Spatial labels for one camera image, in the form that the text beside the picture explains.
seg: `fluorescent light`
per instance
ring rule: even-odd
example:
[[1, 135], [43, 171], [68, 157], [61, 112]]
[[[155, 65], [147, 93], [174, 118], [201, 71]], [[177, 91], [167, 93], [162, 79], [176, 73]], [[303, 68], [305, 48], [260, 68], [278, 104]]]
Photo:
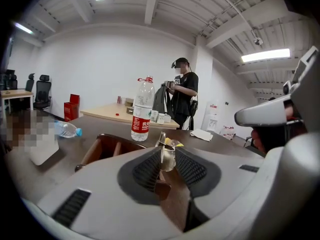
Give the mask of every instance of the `fluorescent light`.
[[17, 23], [17, 22], [15, 22], [14, 25], [15, 25], [17, 28], [19, 28], [19, 29], [21, 29], [21, 30], [23, 30], [23, 31], [25, 31], [25, 32], [27, 32], [27, 33], [29, 33], [29, 34], [33, 34], [33, 32], [32, 32], [29, 28], [26, 28], [25, 26], [22, 26], [22, 25], [20, 25], [20, 24]]
[[290, 57], [290, 49], [269, 50], [242, 56], [243, 62]]

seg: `black t-shirt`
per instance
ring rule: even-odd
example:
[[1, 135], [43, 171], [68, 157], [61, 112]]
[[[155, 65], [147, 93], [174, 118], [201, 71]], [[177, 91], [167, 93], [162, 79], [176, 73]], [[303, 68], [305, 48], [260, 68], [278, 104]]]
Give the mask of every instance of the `black t-shirt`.
[[[194, 72], [186, 73], [180, 78], [180, 86], [198, 92], [198, 76]], [[190, 100], [192, 96], [186, 95], [180, 91], [175, 91], [172, 97], [173, 114], [183, 114], [190, 116]]]

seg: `box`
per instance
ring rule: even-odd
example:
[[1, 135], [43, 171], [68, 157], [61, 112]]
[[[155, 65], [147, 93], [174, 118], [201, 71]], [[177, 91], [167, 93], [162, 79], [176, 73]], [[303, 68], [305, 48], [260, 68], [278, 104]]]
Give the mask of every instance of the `box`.
[[80, 96], [70, 94], [70, 101], [64, 103], [64, 120], [69, 122], [79, 117]]

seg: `white paper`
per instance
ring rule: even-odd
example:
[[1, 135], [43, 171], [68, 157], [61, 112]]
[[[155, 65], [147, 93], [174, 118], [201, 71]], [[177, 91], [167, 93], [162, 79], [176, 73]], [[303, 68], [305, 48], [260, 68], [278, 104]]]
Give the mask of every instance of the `white paper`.
[[190, 132], [191, 136], [195, 136], [199, 139], [202, 139], [204, 141], [211, 141], [213, 135], [210, 132], [207, 132], [205, 130], [201, 130], [201, 129], [195, 129], [194, 131]]

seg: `desk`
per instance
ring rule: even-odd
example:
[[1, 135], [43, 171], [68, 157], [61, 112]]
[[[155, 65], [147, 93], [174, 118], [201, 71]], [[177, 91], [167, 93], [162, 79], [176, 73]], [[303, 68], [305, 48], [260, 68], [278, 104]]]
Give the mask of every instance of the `desk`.
[[2, 118], [6, 122], [5, 100], [9, 101], [9, 113], [11, 113], [10, 99], [30, 98], [30, 110], [34, 110], [33, 103], [34, 94], [27, 90], [2, 90], [1, 91], [1, 105], [2, 105]]
[[[82, 128], [81, 137], [59, 138], [59, 150], [43, 164], [36, 166], [31, 162], [22, 148], [13, 150], [4, 156], [9, 173], [21, 197], [37, 203], [54, 187], [75, 173], [76, 165], [95, 142], [99, 134], [112, 134], [131, 140], [131, 126], [116, 121], [105, 120], [93, 116], [82, 116], [71, 121], [77, 128]], [[190, 136], [188, 130], [151, 128], [148, 139], [137, 142], [146, 148], [154, 147], [161, 131], [167, 137], [183, 143], [186, 147], [215, 152], [228, 156], [261, 158], [259, 155], [243, 148], [232, 141], [213, 133], [210, 142]]]
[[[133, 115], [127, 113], [127, 107], [123, 104], [112, 103], [97, 108], [83, 109], [80, 113], [96, 117], [103, 118], [110, 121], [118, 121], [125, 124], [132, 124]], [[164, 124], [158, 124], [150, 121], [150, 128], [162, 128], [162, 129], [177, 129], [179, 124], [171, 119], [171, 122], [165, 122]]]

